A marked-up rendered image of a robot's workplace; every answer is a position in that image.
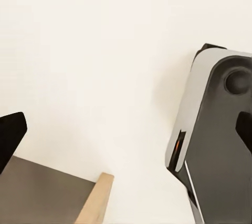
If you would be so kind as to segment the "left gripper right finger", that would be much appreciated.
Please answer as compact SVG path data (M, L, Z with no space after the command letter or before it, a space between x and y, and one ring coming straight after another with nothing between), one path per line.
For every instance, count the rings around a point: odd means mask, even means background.
M252 114L241 111L235 129L252 154Z

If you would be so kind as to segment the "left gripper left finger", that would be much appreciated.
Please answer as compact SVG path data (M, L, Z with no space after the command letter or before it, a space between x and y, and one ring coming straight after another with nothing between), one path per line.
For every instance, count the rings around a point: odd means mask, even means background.
M22 111L0 117L0 174L27 133Z

